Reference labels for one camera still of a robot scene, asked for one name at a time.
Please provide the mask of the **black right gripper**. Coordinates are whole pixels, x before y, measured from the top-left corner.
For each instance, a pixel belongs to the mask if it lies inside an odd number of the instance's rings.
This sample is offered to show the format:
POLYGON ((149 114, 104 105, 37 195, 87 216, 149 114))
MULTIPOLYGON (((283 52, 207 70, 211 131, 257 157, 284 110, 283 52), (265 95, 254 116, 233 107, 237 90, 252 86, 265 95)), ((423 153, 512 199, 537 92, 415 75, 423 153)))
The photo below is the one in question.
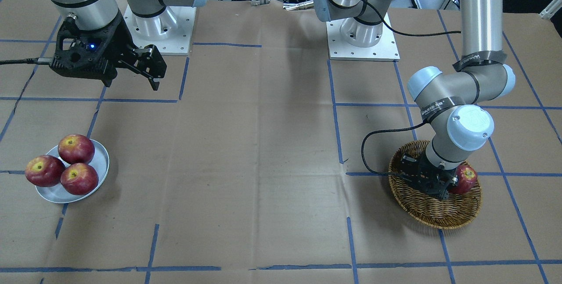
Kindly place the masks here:
POLYGON ((154 91, 160 86, 167 70, 166 62, 154 44, 138 47, 126 26, 121 12, 107 26, 110 30, 104 56, 117 68, 126 68, 148 79, 154 91))

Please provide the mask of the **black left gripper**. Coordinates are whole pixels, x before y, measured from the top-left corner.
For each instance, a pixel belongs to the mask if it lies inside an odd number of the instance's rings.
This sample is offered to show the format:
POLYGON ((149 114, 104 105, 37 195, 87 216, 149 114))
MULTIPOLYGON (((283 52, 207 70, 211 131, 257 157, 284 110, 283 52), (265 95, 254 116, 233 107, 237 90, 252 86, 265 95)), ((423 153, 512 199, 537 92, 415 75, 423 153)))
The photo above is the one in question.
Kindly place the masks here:
POLYGON ((419 157, 418 169, 413 179, 415 190, 438 200, 447 200, 448 189, 457 186, 457 183, 455 169, 446 170, 442 165, 435 167, 426 155, 419 157))

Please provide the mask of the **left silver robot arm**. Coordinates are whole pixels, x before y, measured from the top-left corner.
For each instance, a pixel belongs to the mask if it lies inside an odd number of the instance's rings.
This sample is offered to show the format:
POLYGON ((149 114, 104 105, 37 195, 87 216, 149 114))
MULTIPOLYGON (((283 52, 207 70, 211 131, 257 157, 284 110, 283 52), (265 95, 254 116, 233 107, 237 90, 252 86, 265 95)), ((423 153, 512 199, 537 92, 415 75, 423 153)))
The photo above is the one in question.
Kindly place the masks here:
MULTIPOLYGON (((322 22, 343 20, 340 34, 352 46, 375 46, 388 26, 391 0, 313 0, 322 22)), ((454 73, 434 66, 417 71, 407 87, 420 109, 422 124, 435 134, 418 157, 405 153, 397 170, 387 172, 411 188, 440 200, 461 177, 461 163, 493 134, 494 121, 478 102, 503 97, 515 74, 505 63, 502 0, 461 0, 462 56, 454 73)))

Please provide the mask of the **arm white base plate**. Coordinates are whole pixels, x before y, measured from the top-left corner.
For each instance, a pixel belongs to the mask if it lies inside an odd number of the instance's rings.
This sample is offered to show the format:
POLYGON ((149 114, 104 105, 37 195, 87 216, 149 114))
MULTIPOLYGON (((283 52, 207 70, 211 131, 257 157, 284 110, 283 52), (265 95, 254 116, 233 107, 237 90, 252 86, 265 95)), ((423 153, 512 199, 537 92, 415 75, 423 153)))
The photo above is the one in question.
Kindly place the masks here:
POLYGON ((137 46, 153 44, 162 55, 188 56, 196 11, 195 7, 167 7, 158 16, 141 18, 128 6, 124 20, 137 46))
POLYGON ((399 49, 394 33, 385 24, 365 25, 352 14, 360 5, 346 12, 348 18, 326 22, 329 58, 347 61, 397 61, 399 49))

